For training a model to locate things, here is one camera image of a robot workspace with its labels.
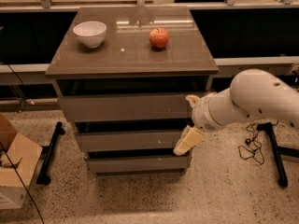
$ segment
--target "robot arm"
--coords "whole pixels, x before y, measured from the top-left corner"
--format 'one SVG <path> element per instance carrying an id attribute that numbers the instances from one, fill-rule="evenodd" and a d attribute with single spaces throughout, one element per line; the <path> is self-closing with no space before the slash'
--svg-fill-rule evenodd
<path id="1" fill-rule="evenodd" d="M 193 127 L 187 127 L 174 152 L 185 154 L 204 140 L 205 132 L 229 123 L 261 118 L 277 119 L 299 131 L 299 93 L 268 72 L 250 69 L 239 73 L 230 88 L 203 98 L 189 95 Z"/>

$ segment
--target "concrete floor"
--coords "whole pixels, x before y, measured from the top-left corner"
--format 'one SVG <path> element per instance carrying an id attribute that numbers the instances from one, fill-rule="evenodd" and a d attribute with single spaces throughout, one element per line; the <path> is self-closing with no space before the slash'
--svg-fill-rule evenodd
<path id="1" fill-rule="evenodd" d="M 64 124 L 50 169 L 51 183 L 30 192 L 45 223 L 299 223 L 299 159 L 283 157 L 289 186 L 278 185 L 278 171 L 265 133 L 264 164 L 244 161 L 238 147 L 251 133 L 248 124 L 231 124 L 207 133 L 193 149 L 186 174 L 94 177 L 60 110 L 4 112 L 16 129 L 44 146 L 56 122 Z M 282 123 L 275 127 L 278 144 L 299 148 L 299 133 Z M 0 223 L 41 223 L 25 198 L 22 209 L 0 210 Z"/>

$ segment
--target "bowl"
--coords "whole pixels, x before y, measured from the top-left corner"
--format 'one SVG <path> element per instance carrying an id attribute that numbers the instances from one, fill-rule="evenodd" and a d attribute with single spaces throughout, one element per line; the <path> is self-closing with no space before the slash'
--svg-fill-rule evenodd
<path id="1" fill-rule="evenodd" d="M 107 27 L 100 21 L 85 21 L 73 29 L 76 38 L 88 48 L 97 48 L 106 37 Z"/>

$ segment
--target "drawer front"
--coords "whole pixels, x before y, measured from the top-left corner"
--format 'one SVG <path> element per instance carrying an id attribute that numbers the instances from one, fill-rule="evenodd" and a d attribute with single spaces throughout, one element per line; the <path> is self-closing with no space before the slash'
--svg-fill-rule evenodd
<path id="1" fill-rule="evenodd" d="M 87 160 L 93 173 L 121 173 L 158 170 L 181 170 L 190 165 L 191 155 L 183 157 L 144 157 L 109 160 Z"/>
<path id="2" fill-rule="evenodd" d="M 181 131 L 77 133 L 76 140 L 82 152 L 96 152 L 109 150 L 173 148 L 180 136 Z"/>
<path id="3" fill-rule="evenodd" d="M 60 97 L 70 122 L 188 118 L 192 109 L 185 94 Z"/>

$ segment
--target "red apple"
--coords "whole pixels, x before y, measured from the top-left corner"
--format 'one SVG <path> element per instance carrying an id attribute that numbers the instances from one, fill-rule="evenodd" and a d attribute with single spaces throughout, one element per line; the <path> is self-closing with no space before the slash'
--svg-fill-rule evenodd
<path id="1" fill-rule="evenodd" d="M 149 41 L 156 49 L 163 49 L 166 47 L 169 39 L 169 34 L 164 28 L 155 28 L 149 33 Z"/>

